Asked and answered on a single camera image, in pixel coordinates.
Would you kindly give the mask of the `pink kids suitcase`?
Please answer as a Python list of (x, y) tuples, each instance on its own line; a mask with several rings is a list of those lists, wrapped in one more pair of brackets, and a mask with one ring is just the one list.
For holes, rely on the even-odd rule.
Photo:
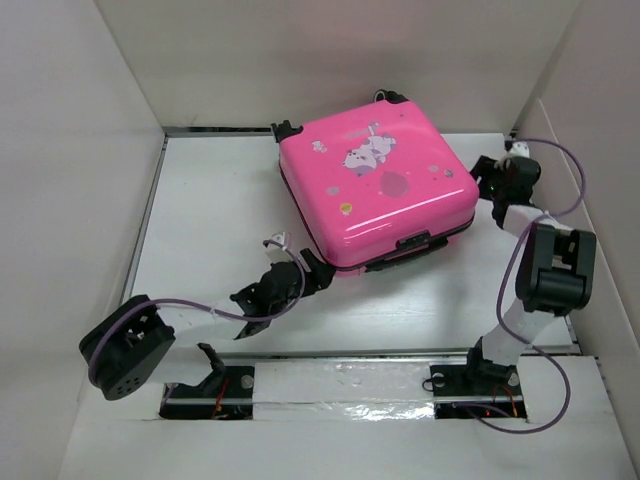
[(386, 269), (473, 222), (479, 187), (419, 106), (393, 90), (294, 126), (271, 126), (279, 169), (323, 262)]

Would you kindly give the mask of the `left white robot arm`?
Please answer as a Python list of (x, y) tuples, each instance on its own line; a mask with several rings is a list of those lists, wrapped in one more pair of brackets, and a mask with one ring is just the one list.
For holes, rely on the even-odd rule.
[(263, 242), (274, 259), (259, 281), (230, 296), (239, 313), (177, 298), (150, 299), (137, 295), (123, 303), (79, 343), (88, 367), (89, 382), (107, 401), (125, 398), (140, 388), (176, 341), (175, 329), (160, 316), (162, 306), (187, 307), (214, 320), (240, 323), (236, 340), (266, 330), (274, 320), (290, 312), (304, 297), (327, 289), (336, 269), (319, 260), (309, 249), (291, 251), (284, 237)]

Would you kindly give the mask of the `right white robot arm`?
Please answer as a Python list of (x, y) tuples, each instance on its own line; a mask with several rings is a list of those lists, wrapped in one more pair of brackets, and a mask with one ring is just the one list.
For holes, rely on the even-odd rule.
[(480, 198), (492, 202), (492, 218), (524, 248), (515, 278), (516, 298), (501, 320), (467, 354), (462, 381), (474, 393), (504, 385), (521, 354), (554, 317), (584, 308), (592, 294), (597, 237), (561, 224), (535, 206), (533, 187), (541, 167), (527, 157), (481, 156), (471, 169)]

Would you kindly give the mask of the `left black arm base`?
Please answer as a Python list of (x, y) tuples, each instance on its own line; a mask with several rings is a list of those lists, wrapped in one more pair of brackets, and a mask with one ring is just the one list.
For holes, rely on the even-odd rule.
[(166, 384), (159, 407), (165, 420), (252, 420), (255, 367), (216, 369), (197, 385)]

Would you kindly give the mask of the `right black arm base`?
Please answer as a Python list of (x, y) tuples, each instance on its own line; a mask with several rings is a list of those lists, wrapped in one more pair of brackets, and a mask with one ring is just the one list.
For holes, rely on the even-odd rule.
[(465, 365), (432, 364), (422, 388), (434, 398), (437, 419), (526, 419), (519, 378), (515, 381), (515, 385), (472, 382)]

